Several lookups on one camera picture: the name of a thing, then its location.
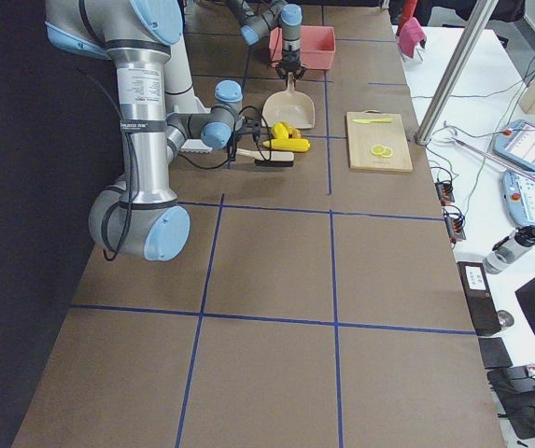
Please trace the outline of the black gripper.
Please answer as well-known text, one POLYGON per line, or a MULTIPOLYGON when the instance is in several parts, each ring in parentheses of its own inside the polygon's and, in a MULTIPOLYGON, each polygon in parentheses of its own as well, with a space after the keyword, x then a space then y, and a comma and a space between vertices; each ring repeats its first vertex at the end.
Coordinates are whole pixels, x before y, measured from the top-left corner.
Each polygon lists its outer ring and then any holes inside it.
POLYGON ((275 66, 275 71, 280 79, 286 79, 288 75, 294 77, 294 82, 302 79, 306 66, 301 62, 301 51, 282 48, 282 56, 275 66))
MULTIPOLYGON (((242 118, 239 128, 234 132, 236 140, 241 140, 245 135, 250 135, 253 140, 259 140, 261 136, 262 122, 260 119, 242 118)), ((236 146, 228 147, 228 160, 236 161, 236 146)))

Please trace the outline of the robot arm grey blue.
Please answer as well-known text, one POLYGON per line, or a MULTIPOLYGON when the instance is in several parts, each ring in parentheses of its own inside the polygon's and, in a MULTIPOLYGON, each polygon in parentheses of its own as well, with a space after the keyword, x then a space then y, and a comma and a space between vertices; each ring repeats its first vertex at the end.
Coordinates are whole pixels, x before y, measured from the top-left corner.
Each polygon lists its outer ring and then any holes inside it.
POLYGON ((169 163, 191 140, 223 149, 242 125, 241 86, 223 80, 205 108, 193 92, 176 1, 48 1, 48 39, 116 67, 124 173, 89 214, 104 257, 167 261, 183 249, 190 216, 169 184, 169 163))
POLYGON ((247 1, 226 1, 225 5, 237 19, 240 32, 249 46, 281 29, 281 58, 275 71, 287 83, 303 77, 306 66, 301 61, 302 8, 287 1, 272 1, 261 13, 255 13, 247 1))

